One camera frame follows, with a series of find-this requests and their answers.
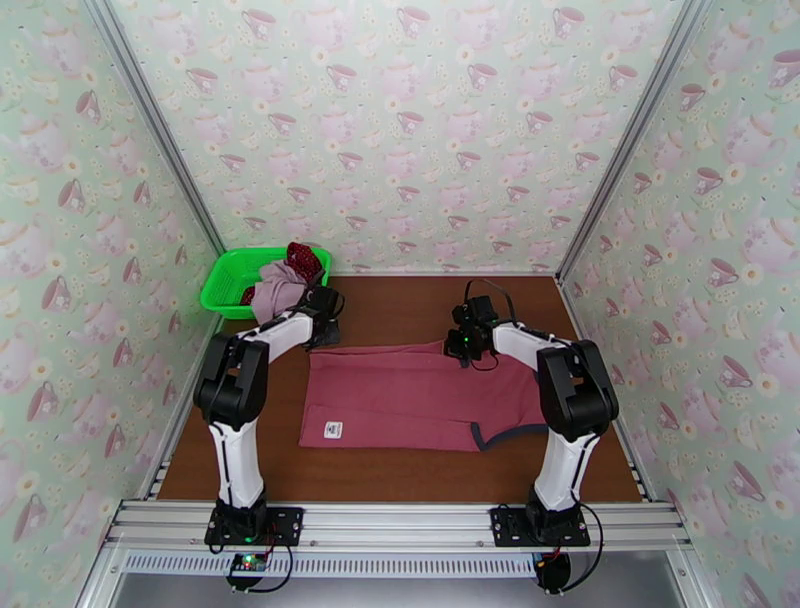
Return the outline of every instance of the brown tabletop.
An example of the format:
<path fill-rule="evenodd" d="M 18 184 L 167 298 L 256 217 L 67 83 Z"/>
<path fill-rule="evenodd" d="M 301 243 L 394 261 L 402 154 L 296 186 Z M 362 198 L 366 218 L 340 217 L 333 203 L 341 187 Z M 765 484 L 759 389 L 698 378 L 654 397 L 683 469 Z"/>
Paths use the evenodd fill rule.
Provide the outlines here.
<path fill-rule="evenodd" d="M 424 343 L 453 327 L 450 311 L 463 298 L 464 277 L 336 277 L 347 298 L 339 346 Z M 514 298 L 526 325 L 574 338 L 552 279 L 492 277 Z M 485 285 L 473 294 L 490 293 Z M 492 295 L 501 318 L 502 296 Z M 229 322 L 241 331 L 255 322 Z M 261 473 L 271 500 L 524 502 L 544 458 L 546 434 L 509 439 L 487 452 L 300 448 L 308 354 L 286 353 L 269 370 L 267 404 L 258 421 Z M 208 427 L 193 408 L 159 498 L 213 500 L 219 489 Z M 596 447 L 584 478 L 586 501 L 639 501 L 613 430 Z"/>

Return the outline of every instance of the mounting plate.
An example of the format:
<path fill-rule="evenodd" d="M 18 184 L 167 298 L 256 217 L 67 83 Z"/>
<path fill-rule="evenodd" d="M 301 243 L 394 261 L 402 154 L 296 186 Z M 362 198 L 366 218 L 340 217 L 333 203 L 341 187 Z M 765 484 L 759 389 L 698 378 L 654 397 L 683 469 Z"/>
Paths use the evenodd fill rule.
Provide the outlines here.
<path fill-rule="evenodd" d="M 489 509 L 495 547 L 588 547 L 589 532 L 580 511 L 573 521 L 561 521 L 557 528 L 538 530 L 528 519 L 526 509 L 498 507 Z"/>
<path fill-rule="evenodd" d="M 266 507 L 264 525 L 256 533 L 237 532 L 235 527 L 219 525 L 220 517 L 214 509 L 211 521 L 206 528 L 205 543 L 212 547 L 231 545 L 264 545 L 272 542 L 271 531 L 275 533 L 277 546 L 296 547 L 300 544 L 300 532 L 303 530 L 303 509 L 299 507 Z"/>

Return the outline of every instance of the floral wallpaper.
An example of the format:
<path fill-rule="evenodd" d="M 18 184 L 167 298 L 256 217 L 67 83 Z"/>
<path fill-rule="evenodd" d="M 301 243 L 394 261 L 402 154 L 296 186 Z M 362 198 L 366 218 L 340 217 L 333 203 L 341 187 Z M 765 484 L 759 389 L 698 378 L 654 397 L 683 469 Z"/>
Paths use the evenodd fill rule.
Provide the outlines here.
<path fill-rule="evenodd" d="M 800 6 L 717 3 L 567 277 L 726 605 L 800 606 Z"/>
<path fill-rule="evenodd" d="M 0 606 L 71 606 L 212 316 L 215 256 L 77 0 L 0 7 Z"/>
<path fill-rule="evenodd" d="M 681 2 L 114 5 L 228 247 L 436 273 L 555 270 Z"/>

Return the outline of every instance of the plastic laundry basket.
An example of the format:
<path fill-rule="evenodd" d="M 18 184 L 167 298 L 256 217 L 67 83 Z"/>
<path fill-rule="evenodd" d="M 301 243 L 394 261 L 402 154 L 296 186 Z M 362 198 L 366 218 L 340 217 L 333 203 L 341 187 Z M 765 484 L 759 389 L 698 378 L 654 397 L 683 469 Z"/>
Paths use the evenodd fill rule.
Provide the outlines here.
<path fill-rule="evenodd" d="M 320 282 L 327 285 L 331 254 L 317 247 L 313 247 L 312 251 L 325 269 Z M 258 271 L 262 266 L 285 259 L 286 247 L 232 249 L 222 254 L 200 293 L 200 303 L 203 308 L 218 312 L 226 319 L 255 319 L 252 307 L 239 304 L 242 294 L 261 280 Z"/>

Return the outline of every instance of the clothing label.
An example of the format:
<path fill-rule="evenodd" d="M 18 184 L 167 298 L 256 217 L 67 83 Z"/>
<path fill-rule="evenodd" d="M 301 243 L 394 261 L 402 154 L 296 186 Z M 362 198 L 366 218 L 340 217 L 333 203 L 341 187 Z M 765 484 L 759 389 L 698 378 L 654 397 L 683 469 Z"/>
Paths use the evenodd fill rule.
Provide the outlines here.
<path fill-rule="evenodd" d="M 342 438 L 342 422 L 326 422 L 325 423 L 325 439 L 341 439 Z"/>

